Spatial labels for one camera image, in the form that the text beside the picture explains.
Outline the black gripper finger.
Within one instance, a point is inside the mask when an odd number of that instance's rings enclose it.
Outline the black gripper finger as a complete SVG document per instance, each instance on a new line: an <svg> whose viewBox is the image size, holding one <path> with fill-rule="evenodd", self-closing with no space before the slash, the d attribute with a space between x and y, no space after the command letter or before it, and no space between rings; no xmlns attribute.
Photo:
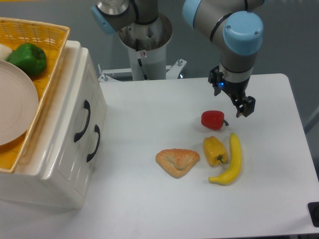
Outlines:
<svg viewBox="0 0 319 239"><path fill-rule="evenodd" d="M232 103L237 109L236 117L248 117L254 112L256 100L252 96L232 97Z"/></svg>
<svg viewBox="0 0 319 239"><path fill-rule="evenodd" d="M221 93L224 85L223 72L220 71L219 66L216 66L209 72L208 82L212 85L214 89L214 96Z"/></svg>

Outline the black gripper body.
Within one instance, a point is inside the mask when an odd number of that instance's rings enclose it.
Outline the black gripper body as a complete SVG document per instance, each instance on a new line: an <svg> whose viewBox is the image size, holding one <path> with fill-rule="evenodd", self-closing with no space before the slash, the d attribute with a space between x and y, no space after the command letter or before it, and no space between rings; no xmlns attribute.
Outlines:
<svg viewBox="0 0 319 239"><path fill-rule="evenodd" d="M241 100L246 97L246 88L248 86L249 77L228 75L220 73L219 87L228 95L231 100Z"/></svg>

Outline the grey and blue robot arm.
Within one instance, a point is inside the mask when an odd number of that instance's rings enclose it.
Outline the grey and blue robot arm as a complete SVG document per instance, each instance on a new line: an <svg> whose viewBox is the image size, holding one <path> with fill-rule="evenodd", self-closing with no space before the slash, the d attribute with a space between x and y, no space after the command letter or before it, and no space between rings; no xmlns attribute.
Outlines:
<svg viewBox="0 0 319 239"><path fill-rule="evenodd" d="M249 116L255 99L247 88L264 26L253 10L261 0L187 0L182 15L221 53L220 63L208 77L214 94L224 92L237 109ZM166 46L172 37L170 20L159 12L156 0L99 0L92 15L106 34L118 33L129 52L133 80L166 78Z"/></svg>

